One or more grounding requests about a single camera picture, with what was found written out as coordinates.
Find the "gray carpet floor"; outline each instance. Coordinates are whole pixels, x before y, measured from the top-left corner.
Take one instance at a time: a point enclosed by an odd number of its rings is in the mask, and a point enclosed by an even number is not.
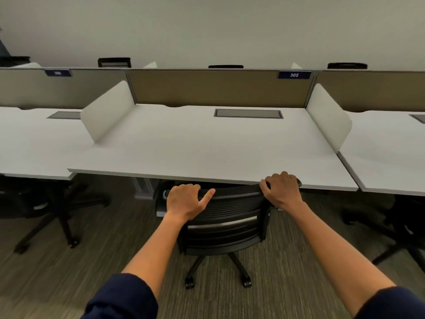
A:
[[[0,316],[7,319],[79,318],[87,301],[113,273],[120,272],[151,236],[160,220],[154,204],[134,199],[129,178],[79,175],[89,190],[112,195],[107,207],[73,213],[70,225],[81,237],[67,248],[58,221],[31,241],[23,255],[14,245],[39,219],[0,220]],[[362,225],[340,220],[342,207],[360,208],[378,220],[374,207],[389,208],[391,195],[333,192],[303,194],[311,209],[370,259],[390,240]],[[195,257],[171,257],[159,302],[158,318],[349,318],[294,221],[273,211],[267,239],[238,252],[252,279],[244,289],[227,256],[207,257],[195,275],[195,288],[184,289],[184,276]],[[379,268],[397,284],[425,299],[425,274],[405,251]]]

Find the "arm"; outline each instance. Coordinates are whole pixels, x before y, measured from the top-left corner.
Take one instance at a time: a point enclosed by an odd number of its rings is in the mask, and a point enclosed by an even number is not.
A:
[[[286,210],[294,218],[351,316],[354,317],[379,290],[395,286],[311,211],[301,198],[295,176],[287,172],[275,173],[263,179],[260,186],[275,207]]]
[[[145,281],[156,298],[180,229],[205,209],[215,193],[215,189],[211,189],[198,201],[200,188],[200,185],[180,185],[171,189],[164,219],[123,270],[123,273],[134,274]]]

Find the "rolled-up sleeve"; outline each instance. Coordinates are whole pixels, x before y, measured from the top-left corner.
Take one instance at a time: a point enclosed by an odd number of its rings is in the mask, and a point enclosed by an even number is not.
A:
[[[81,319],[154,319],[158,303],[151,288],[133,274],[114,274],[87,304]]]
[[[379,290],[359,310],[355,319],[423,319],[425,303],[410,290],[392,287]]]

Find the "white desk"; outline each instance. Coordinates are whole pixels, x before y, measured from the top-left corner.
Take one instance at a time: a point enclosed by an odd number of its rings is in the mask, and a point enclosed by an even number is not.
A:
[[[243,184],[285,170],[305,188],[358,189],[305,109],[250,119],[214,117],[216,108],[136,105],[99,143],[85,142],[68,169]]]
[[[0,107],[0,173],[11,177],[71,179],[67,162],[92,143],[83,123],[47,119],[58,109]]]
[[[425,124],[413,113],[348,112],[340,157],[363,191],[425,196]]]

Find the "blue sign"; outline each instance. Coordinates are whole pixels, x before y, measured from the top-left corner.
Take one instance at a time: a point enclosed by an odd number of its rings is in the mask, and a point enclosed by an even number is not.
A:
[[[69,69],[45,69],[44,72],[50,77],[72,77]]]
[[[281,70],[278,78],[280,80],[309,80],[311,71],[309,70]]]

